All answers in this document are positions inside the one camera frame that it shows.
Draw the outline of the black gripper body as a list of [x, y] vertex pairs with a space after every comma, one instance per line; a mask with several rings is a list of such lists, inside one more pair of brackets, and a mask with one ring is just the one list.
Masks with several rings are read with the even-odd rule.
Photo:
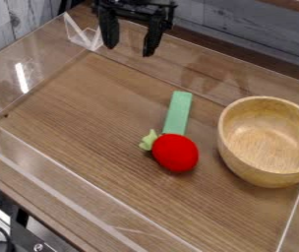
[[96, 0], [96, 8], [105, 9], [131, 21], [148, 22], [157, 16], [164, 22], [164, 27], [169, 29], [177, 3], [175, 0]]

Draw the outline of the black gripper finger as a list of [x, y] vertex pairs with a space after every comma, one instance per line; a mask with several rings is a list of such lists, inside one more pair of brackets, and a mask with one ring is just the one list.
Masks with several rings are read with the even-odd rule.
[[115, 12], [100, 9], [99, 20], [104, 45], [108, 49], [113, 49], [119, 43], [119, 21]]
[[149, 19], [148, 32], [144, 36], [143, 43], [143, 56], [149, 57], [153, 55], [159, 47], [163, 33], [167, 29], [165, 18], [163, 15], [153, 15]]

